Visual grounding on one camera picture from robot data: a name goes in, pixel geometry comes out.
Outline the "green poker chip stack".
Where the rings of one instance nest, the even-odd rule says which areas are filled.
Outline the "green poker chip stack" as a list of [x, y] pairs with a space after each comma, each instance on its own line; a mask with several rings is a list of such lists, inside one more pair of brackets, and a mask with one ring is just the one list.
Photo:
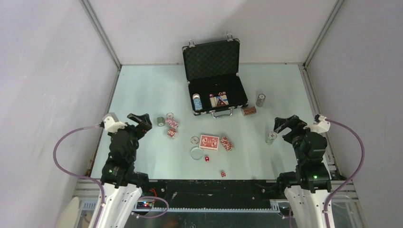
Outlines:
[[275, 132], [269, 132], [266, 137], [266, 144], [272, 145], [277, 138], [277, 134]]

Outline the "small green chip stack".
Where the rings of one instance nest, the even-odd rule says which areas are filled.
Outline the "small green chip stack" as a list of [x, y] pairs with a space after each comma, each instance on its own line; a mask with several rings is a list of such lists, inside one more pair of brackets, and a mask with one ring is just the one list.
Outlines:
[[157, 125], [159, 127], [165, 126], [165, 119], [163, 117], [157, 117]]

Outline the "small red white stack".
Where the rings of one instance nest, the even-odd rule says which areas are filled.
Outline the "small red white stack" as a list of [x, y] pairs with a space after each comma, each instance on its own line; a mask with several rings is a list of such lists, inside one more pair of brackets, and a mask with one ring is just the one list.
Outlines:
[[168, 129], [168, 131], [167, 131], [167, 135], [168, 135], [170, 138], [174, 139], [174, 138], [177, 137], [178, 132], [177, 132], [176, 129], [170, 128], [170, 129]]

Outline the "blue brown chip stack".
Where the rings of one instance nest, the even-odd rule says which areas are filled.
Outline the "blue brown chip stack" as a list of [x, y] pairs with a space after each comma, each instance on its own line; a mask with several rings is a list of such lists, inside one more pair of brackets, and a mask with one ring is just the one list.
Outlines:
[[256, 100], [256, 106], [257, 107], [262, 107], [264, 105], [266, 96], [264, 94], [258, 94], [257, 100]]

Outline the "single white grey chip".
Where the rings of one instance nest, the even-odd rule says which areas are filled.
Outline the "single white grey chip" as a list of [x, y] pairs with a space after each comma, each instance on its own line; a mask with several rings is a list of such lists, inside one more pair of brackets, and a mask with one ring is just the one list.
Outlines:
[[193, 136], [193, 137], [191, 138], [191, 143], [193, 143], [193, 144], [198, 144], [199, 141], [200, 141], [200, 139], [199, 139], [199, 137], [197, 137], [197, 136]]

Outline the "red poker chip stack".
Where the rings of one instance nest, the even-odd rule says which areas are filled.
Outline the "red poker chip stack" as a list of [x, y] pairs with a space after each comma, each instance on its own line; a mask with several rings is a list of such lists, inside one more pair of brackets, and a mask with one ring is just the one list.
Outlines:
[[224, 136], [224, 137], [222, 137], [220, 139], [220, 143], [223, 146], [223, 148], [228, 152], [231, 151], [234, 148], [233, 144], [231, 143], [231, 141], [226, 136]]

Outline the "red playing card deck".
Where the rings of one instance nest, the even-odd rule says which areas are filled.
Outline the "red playing card deck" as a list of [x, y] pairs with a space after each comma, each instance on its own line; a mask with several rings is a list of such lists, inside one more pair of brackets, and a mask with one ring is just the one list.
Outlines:
[[220, 139], [217, 136], [201, 135], [199, 147], [202, 149], [217, 151], [218, 146], [219, 146], [219, 141], [220, 141]]

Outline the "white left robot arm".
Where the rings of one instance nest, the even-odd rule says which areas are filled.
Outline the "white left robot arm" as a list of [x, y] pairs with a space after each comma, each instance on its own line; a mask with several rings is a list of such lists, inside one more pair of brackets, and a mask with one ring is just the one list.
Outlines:
[[148, 175], [134, 171], [139, 140], [152, 129], [149, 114], [129, 114], [136, 125], [118, 120], [114, 113], [103, 117], [100, 126], [110, 136], [109, 153], [102, 168], [100, 193], [89, 226], [122, 228], [139, 198], [148, 196]]

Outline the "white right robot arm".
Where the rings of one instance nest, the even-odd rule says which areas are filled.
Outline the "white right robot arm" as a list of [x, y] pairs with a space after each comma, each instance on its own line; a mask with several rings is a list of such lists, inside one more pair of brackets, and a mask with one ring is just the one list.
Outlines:
[[290, 204], [289, 217], [294, 218], [299, 228], [333, 228], [331, 209], [330, 174], [323, 163], [327, 139], [322, 135], [329, 131], [330, 122], [322, 115], [315, 116], [313, 124], [307, 124], [296, 115], [275, 118], [274, 132], [286, 128], [284, 141], [292, 145], [297, 165], [296, 170], [281, 173], [277, 179], [277, 194]]

